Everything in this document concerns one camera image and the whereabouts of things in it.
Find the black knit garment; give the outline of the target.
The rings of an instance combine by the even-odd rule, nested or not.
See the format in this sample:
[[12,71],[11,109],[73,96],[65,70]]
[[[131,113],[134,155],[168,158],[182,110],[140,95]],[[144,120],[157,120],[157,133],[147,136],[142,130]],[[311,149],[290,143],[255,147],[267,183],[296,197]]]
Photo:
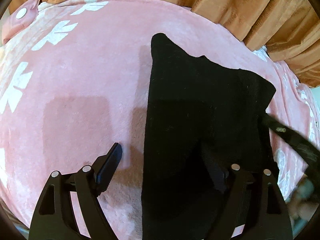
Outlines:
[[144,239],[203,239],[232,179],[224,160],[276,171],[261,117],[276,89],[260,75],[193,57],[166,35],[151,40],[144,140]]

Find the orange curtain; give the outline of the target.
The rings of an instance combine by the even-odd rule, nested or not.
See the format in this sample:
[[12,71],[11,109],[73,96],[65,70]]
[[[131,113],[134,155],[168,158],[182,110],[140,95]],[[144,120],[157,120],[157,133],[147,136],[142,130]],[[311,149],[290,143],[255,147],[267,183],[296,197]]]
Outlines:
[[[12,0],[15,11],[27,0]],[[60,3],[66,0],[43,0]],[[300,82],[319,86],[319,4],[312,0],[163,0],[224,26],[250,50],[266,46]]]

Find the pink fleece blanket white bows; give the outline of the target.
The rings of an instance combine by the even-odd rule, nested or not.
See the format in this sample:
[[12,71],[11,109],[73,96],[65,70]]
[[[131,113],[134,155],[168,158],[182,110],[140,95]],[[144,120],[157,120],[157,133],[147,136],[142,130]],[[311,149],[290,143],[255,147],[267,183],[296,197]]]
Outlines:
[[267,113],[319,143],[311,89],[266,50],[249,50],[226,28],[160,0],[43,4],[1,48],[1,198],[26,225],[50,172],[72,172],[114,141],[120,169],[101,207],[120,239],[142,238],[143,141],[151,38],[164,33],[189,55],[270,81]]

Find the pink pillow with white button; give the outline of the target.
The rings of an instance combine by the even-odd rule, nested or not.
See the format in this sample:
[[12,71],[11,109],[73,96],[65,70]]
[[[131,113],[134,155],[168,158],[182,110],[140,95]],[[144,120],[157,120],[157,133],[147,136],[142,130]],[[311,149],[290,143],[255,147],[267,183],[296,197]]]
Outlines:
[[1,35],[3,45],[33,23],[39,14],[39,1],[27,0],[4,21]]

